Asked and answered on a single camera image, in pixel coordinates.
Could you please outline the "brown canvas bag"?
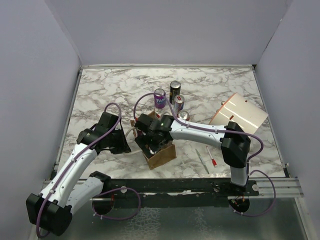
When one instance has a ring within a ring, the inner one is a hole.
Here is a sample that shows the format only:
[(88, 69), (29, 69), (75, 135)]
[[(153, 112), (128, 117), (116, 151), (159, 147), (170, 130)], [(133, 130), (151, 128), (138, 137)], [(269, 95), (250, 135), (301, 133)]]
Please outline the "brown canvas bag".
[[(158, 113), (155, 112), (155, 110), (153, 110), (152, 112), (150, 112), (149, 114), (147, 114), (149, 117), (151, 117), (153, 120), (160, 120), (160, 115)], [(131, 119), (130, 120), (130, 125), (131, 127), (134, 127), (136, 123), (136, 120)], [(143, 135), (143, 132), (140, 130), (133, 130), (133, 136), (134, 138)], [(153, 170), (157, 167), (160, 167), (168, 162), (170, 162), (171, 160), (175, 159), (176, 156), (176, 146), (173, 144), (172, 141), (169, 141), (166, 145), (164, 145), (160, 151), (158, 151), (155, 154), (151, 154), (150, 156), (145, 155), (144, 153), (142, 153), (150, 170)]]

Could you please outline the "black beverage can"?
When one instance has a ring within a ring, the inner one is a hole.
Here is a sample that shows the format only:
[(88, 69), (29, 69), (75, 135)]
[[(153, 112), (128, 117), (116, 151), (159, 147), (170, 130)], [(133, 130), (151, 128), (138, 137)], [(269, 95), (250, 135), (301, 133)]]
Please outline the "black beverage can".
[(181, 92), (181, 83), (174, 80), (170, 83), (169, 102), (174, 104), (175, 97)]

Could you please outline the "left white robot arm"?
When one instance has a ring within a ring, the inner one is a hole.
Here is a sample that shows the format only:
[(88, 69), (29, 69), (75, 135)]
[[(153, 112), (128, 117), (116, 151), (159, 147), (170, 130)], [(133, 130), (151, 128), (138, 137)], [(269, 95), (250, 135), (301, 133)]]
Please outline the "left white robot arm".
[(108, 150), (112, 154), (130, 153), (122, 125), (111, 126), (97, 123), (83, 130), (76, 140), (68, 160), (39, 194), (30, 194), (26, 199), (29, 221), (35, 225), (39, 239), (49, 234), (61, 236), (69, 227), (73, 215), (94, 196), (106, 197), (111, 186), (106, 176), (96, 173), (83, 184), (76, 186), (89, 164)]

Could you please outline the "silver red beverage can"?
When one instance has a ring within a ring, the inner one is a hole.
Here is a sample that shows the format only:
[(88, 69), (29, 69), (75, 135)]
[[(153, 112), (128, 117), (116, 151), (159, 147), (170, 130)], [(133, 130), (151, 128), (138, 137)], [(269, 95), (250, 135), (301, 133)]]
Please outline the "silver red beverage can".
[(185, 104), (185, 98), (183, 95), (176, 95), (174, 98), (173, 111), (176, 115), (183, 110)]

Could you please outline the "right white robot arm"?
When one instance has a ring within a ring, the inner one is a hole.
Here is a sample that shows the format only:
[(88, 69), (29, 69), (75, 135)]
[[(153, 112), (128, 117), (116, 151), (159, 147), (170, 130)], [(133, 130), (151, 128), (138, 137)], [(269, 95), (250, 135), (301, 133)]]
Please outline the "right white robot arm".
[(175, 119), (170, 115), (155, 119), (141, 114), (134, 127), (141, 132), (135, 142), (145, 155), (155, 155), (173, 140), (192, 141), (220, 148), (224, 162), (230, 167), (230, 191), (236, 196), (247, 191), (247, 156), (251, 140), (237, 123), (230, 121), (227, 125), (207, 125)]

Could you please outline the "purple soda can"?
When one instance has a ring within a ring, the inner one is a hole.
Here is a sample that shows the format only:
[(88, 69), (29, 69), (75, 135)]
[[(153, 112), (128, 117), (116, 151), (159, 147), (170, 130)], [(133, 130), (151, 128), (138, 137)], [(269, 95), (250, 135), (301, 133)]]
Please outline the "purple soda can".
[(166, 106), (166, 92), (162, 88), (157, 88), (154, 93), (154, 106), (158, 109), (163, 109)]

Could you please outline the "red cola can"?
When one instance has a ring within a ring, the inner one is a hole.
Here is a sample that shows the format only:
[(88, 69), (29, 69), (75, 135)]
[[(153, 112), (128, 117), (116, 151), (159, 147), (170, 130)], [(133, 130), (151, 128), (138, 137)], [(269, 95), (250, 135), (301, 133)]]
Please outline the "red cola can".
[(184, 120), (184, 121), (189, 121), (190, 120), (190, 114), (185, 110), (179, 111), (179, 113), (177, 114), (177, 117), (179, 119)]

